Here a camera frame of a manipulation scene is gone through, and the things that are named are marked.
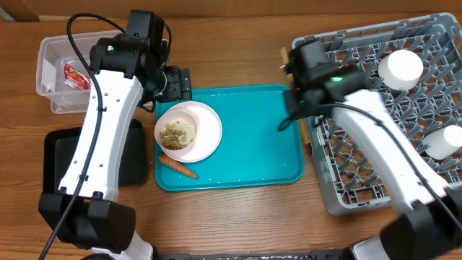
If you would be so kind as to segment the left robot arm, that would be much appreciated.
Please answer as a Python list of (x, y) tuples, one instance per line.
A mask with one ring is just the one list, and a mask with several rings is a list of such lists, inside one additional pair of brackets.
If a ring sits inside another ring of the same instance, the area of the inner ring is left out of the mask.
[(137, 107), (191, 98), (189, 72), (168, 66), (170, 39), (123, 33), (101, 38), (81, 62), (91, 79), (77, 148), (56, 191), (39, 211), (59, 239), (108, 259), (154, 259), (135, 230), (136, 212), (118, 203), (119, 168)]

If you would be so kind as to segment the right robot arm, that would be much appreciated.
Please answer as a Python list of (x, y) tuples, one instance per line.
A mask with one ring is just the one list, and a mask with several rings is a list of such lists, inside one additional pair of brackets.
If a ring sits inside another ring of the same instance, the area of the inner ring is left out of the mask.
[(289, 117), (329, 117), (342, 128), (392, 199), (398, 218), (379, 234), (344, 249), (344, 259), (433, 259), (461, 246), (461, 191), (449, 187), (414, 149), (378, 92), (355, 66), (285, 64), (294, 87), (284, 94)]

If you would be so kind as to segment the white cup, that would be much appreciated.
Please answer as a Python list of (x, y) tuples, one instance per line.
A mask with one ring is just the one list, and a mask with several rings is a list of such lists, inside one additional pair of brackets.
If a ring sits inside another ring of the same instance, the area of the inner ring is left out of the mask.
[(408, 50), (398, 50), (379, 63), (378, 75), (387, 87), (405, 91), (418, 84), (423, 69), (423, 62), (417, 54)]

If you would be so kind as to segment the red snack wrapper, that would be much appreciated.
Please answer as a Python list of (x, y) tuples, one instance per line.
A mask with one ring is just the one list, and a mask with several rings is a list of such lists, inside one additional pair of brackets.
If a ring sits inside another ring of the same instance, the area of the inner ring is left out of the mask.
[(65, 84), (75, 89), (89, 90), (91, 88), (91, 79), (69, 64), (64, 66), (64, 78)]

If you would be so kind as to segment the pale green bowl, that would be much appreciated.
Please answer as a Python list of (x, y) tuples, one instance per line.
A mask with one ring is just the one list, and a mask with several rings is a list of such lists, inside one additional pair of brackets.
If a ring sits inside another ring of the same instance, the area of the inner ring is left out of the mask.
[(429, 146), (425, 152), (436, 160), (443, 160), (461, 148), (461, 138), (460, 126), (446, 126), (423, 138), (423, 144)]

